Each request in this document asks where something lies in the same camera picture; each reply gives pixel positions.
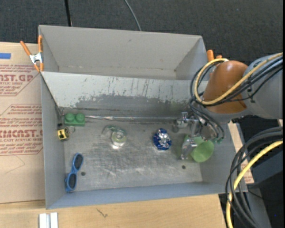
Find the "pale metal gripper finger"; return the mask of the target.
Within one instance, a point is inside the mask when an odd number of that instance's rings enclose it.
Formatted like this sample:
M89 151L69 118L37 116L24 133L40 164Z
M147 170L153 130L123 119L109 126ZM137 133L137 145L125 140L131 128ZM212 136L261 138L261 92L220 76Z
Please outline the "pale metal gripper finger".
M188 112L182 112L181 117L177 118L172 126L173 132L178 132L180 129L186 128L192 119L189 117Z
M192 138L186 138L183 141L182 147L181 147L181 160L188 159L189 155L192 153L194 148L197 147L197 144L194 139Z

